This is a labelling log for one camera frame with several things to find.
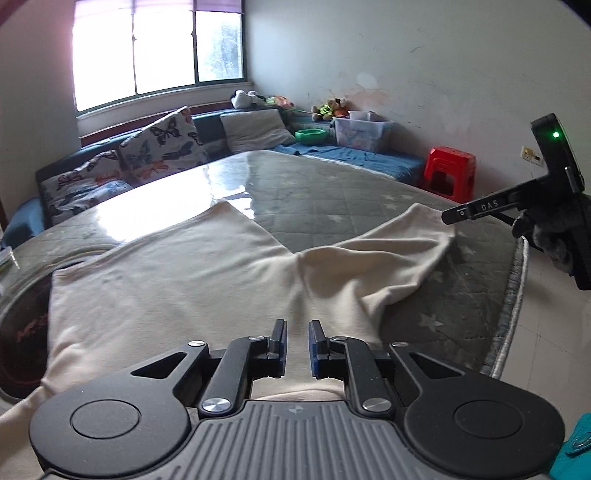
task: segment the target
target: blue blanket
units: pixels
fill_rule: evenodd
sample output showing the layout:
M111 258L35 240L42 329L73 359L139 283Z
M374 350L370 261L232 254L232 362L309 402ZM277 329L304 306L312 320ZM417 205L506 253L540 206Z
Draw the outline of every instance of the blue blanket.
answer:
M272 150L289 155L310 154L331 160L340 160L358 167L387 173L396 180L413 186L417 185L419 179L423 176L423 169L425 168L425 159L406 153L390 153L386 155L354 148L337 147L336 145L314 147L299 142L288 147L278 145Z

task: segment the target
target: gray star-patterned mattress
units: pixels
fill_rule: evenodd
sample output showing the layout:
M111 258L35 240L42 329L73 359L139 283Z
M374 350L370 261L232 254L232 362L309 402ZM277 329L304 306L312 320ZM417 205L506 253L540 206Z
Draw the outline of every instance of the gray star-patterned mattress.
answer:
M292 251L361 235L413 203L453 202L383 174L311 156L283 156L250 175L255 221ZM500 377L521 304L527 243L483 218L457 225L456 241L407 299L386 308L384 342L407 341Z
M271 151L223 158L133 189L15 249L20 269L0 274L0 390L10 383L10 396L23 398L43 375L54 270L193 217L219 199L293 252L365 233L415 202L452 205L384 174ZM460 223L455 242L418 291L385 309L381 338L419 344L499 377L526 269L527 244L514 240L508 226L489 218ZM16 350L23 353L18 362ZM16 370L4 372L3 365ZM23 381L3 380L17 377Z

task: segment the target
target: window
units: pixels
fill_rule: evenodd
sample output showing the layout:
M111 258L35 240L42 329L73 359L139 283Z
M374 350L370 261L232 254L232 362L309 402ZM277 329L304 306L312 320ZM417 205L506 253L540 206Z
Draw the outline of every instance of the window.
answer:
M77 0L76 107L244 80L242 39L241 0Z

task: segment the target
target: white pillow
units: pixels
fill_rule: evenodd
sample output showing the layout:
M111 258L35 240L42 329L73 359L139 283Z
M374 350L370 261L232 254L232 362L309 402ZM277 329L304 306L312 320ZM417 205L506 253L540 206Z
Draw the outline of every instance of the white pillow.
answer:
M208 163L191 110L183 107L126 138L123 161L141 184Z
M264 150L296 142L294 136L285 128L281 115L274 108L224 113L220 115L220 119L232 153Z

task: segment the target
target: wall socket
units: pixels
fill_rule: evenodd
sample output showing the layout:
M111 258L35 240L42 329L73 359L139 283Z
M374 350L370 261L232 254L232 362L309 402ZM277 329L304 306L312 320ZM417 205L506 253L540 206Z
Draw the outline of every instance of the wall socket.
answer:
M521 147L521 158L528 162L538 165L539 167L544 166L544 159L535 154L535 150L530 147Z

